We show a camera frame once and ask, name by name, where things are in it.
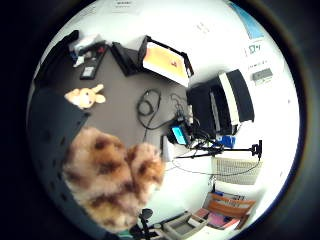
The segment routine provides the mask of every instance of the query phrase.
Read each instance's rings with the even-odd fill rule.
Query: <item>plush toy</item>
[[[77,105],[80,109],[90,108],[95,102],[103,103],[106,101],[106,98],[97,94],[103,89],[103,84],[98,84],[94,88],[82,88],[74,89],[71,92],[66,93],[64,96],[74,105]]]
[[[164,178],[160,150],[149,143],[126,148],[121,140],[83,127],[66,152],[63,178],[75,200],[102,228],[133,227]]]

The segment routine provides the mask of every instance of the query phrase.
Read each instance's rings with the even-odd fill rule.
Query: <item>wire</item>
[[[210,175],[210,176],[222,176],[222,177],[228,177],[228,176],[236,176],[236,175],[241,175],[241,174],[245,174],[247,172],[250,172],[252,169],[256,168],[260,163],[260,160],[256,163],[256,165],[254,165],[253,167],[247,169],[246,171],[243,171],[243,172],[237,172],[237,173],[230,173],[230,174],[222,174],[222,173],[205,173],[205,172],[197,172],[197,171],[191,171],[191,170],[187,170],[187,169],[184,169],[184,168],[181,168],[180,166],[178,166],[174,159],[172,160],[172,164],[182,170],[182,171],[185,171],[185,172],[189,172],[189,173],[195,173],[195,174],[202,174],[202,175]]]
[[[154,107],[153,104],[148,100],[146,99],[147,96],[150,95],[150,93],[153,93],[153,94],[156,94],[157,95],[157,99],[156,99],[156,106]],[[175,108],[176,108],[176,114],[173,118],[155,126],[155,127],[150,127],[151,125],[151,122],[152,120],[155,118],[155,116],[157,115],[158,111],[159,111],[159,108],[160,108],[160,103],[161,103],[161,92],[158,90],[158,89],[148,89],[146,90],[142,96],[140,97],[138,103],[137,103],[137,118],[138,118],[138,121],[140,122],[140,124],[145,128],[145,131],[144,131],[144,136],[143,136],[143,142],[146,141],[146,138],[147,138],[147,133],[148,133],[148,130],[156,130],[156,129],[159,129],[161,127],[163,127],[164,125],[172,122],[177,116],[185,116],[184,115],[184,109],[183,109],[183,105],[180,103],[180,100],[183,100],[183,101],[187,101],[186,99],[182,98],[181,96],[179,96],[178,94],[176,93],[171,93],[170,94],[170,99],[171,101],[174,101],[175,102]],[[141,106],[143,104],[146,104],[146,106],[148,106],[149,108],[149,111],[148,112],[143,112],[141,110]],[[143,121],[142,121],[142,117],[150,117],[147,124],[145,124]]]

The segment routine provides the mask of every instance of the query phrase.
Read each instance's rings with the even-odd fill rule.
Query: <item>small toy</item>
[[[103,84],[98,84],[94,88],[76,88],[71,92],[66,93],[64,96],[80,109],[90,108],[95,102],[103,103],[106,101],[106,98],[103,95],[97,94],[103,88]]]

